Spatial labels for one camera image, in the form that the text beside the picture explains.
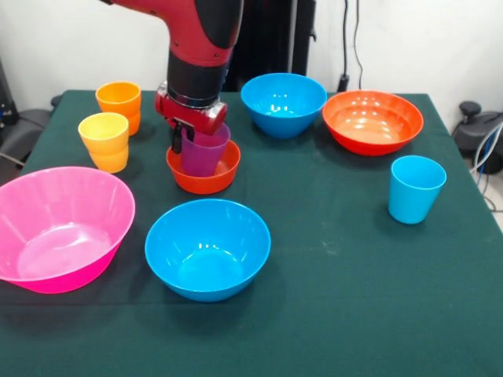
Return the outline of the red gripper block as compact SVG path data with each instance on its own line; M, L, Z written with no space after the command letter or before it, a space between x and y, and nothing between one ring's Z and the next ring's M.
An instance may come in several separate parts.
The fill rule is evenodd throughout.
M194 142L195 131L202 134L213 135L225 122L228 106L216 101L209 108L189 108L171 99L166 90L158 89L155 96L155 108L168 123L174 127L171 149L175 154L182 151L182 130L183 126L177 124L179 121L189 126L185 126L185 134L189 141Z

